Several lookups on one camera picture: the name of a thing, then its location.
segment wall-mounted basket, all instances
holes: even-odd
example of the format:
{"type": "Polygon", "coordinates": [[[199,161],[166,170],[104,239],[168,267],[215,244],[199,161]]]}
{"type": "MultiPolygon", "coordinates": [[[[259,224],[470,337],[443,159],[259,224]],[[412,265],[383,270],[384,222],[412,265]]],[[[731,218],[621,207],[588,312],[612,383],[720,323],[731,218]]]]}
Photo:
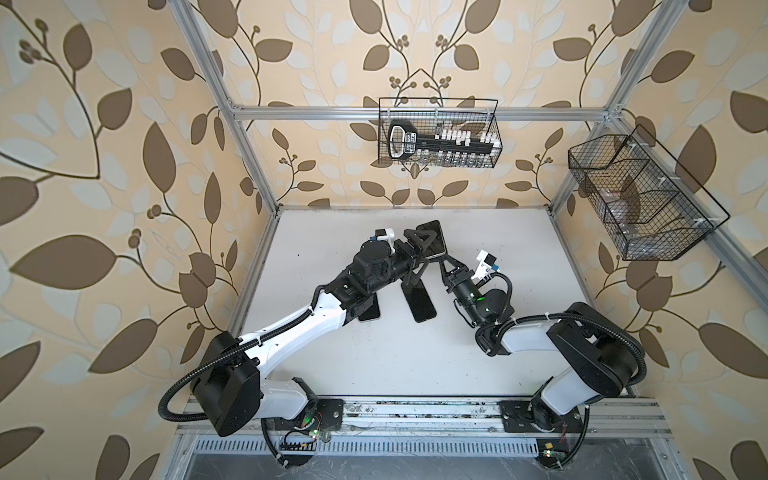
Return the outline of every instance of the wall-mounted basket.
{"type": "Polygon", "coordinates": [[[379,158],[403,165],[493,168],[504,147],[497,105],[475,98],[380,98],[379,158]]]}
{"type": "Polygon", "coordinates": [[[568,168],[623,260],[676,260],[730,218],[641,125],[629,135],[603,135],[569,149],[568,168]],[[651,145],[668,156],[673,173],[649,154],[651,145]]]}

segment floral wallpaper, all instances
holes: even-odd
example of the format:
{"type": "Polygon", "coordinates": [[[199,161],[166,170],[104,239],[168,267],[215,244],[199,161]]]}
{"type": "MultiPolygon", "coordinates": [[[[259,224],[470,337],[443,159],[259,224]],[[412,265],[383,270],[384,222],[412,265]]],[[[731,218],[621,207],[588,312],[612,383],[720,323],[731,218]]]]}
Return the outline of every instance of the floral wallpaper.
{"type": "Polygon", "coordinates": [[[234,103],[361,106],[364,97],[599,107],[653,0],[191,0],[234,103]]]}
{"type": "MultiPolygon", "coordinates": [[[[733,215],[722,228],[768,268],[768,4],[688,6],[624,113],[678,155],[733,215]]],[[[600,310],[645,346],[640,392],[662,405],[691,472],[768,478],[768,314],[705,243],[674,262],[621,261],[586,195],[559,221],[600,310]]]]}
{"type": "Polygon", "coordinates": [[[577,121],[500,122],[504,150],[490,169],[377,158],[372,122],[246,126],[278,203],[310,207],[540,207],[567,173],[568,147],[588,133],[577,121]]]}
{"type": "Polygon", "coordinates": [[[162,2],[0,0],[0,47],[0,478],[150,478],[260,194],[162,2]]]}

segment black smartphone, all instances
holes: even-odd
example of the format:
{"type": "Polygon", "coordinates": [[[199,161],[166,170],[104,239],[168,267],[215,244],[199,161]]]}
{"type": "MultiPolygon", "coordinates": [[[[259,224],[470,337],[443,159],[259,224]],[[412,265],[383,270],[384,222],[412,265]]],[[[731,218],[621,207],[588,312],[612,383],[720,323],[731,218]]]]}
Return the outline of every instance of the black smartphone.
{"type": "Polygon", "coordinates": [[[361,313],[357,319],[360,322],[367,322],[369,320],[375,320],[380,318],[382,315],[381,311],[379,310],[379,295],[373,294],[373,305],[371,305],[370,308],[368,308],[365,312],[361,313]]]}
{"type": "Polygon", "coordinates": [[[425,252],[425,258],[431,260],[433,258],[445,255],[447,252],[445,248],[445,239],[442,236],[442,227],[440,227],[440,220],[433,220],[431,222],[422,223],[416,227],[417,230],[431,230],[437,234],[435,239],[429,244],[425,252]]]}
{"type": "Polygon", "coordinates": [[[400,284],[400,288],[402,289],[402,294],[406,296],[408,307],[410,307],[413,319],[417,323],[424,322],[425,320],[437,316],[437,310],[435,310],[435,306],[432,305],[432,299],[429,298],[429,293],[427,293],[427,289],[421,279],[419,279],[419,282],[415,286],[412,286],[409,289],[405,288],[404,283],[400,284]]]}

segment mounting plate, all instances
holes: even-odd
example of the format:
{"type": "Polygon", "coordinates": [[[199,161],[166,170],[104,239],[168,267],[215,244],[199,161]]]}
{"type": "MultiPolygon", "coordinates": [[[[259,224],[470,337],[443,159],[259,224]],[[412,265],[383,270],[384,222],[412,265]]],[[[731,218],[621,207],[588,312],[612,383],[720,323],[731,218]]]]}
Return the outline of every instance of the mounting plate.
{"type": "MultiPolygon", "coordinates": [[[[498,403],[498,408],[502,414],[502,423],[504,424],[504,431],[507,433],[541,433],[541,430],[537,430],[531,425],[531,422],[522,415],[528,411],[527,400],[502,400],[498,403]]],[[[582,429],[581,415],[578,413],[578,408],[571,410],[566,416],[563,417],[565,421],[565,429],[567,433],[580,432],[582,429]]],[[[561,432],[552,432],[552,435],[560,435],[561,432]]]]}

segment white tabletop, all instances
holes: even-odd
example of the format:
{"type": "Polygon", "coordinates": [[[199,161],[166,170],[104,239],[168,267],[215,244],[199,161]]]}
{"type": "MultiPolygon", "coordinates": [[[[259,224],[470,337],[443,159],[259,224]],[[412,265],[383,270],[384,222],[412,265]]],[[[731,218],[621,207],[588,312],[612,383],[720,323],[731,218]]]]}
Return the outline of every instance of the white tabletop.
{"type": "MultiPolygon", "coordinates": [[[[560,312],[584,294],[547,213],[539,209],[288,210],[283,212],[243,332],[307,304],[315,287],[348,265],[379,228],[440,220],[448,252],[470,269],[480,249],[514,284],[516,316],[560,312]]],[[[303,378],[318,395],[530,395],[567,365],[557,353],[486,356],[452,305],[439,267],[423,276],[437,317],[416,323],[394,283],[379,291],[381,318],[357,320],[281,363],[271,379],[303,378]]],[[[482,291],[505,288],[496,279],[482,291]]]]}

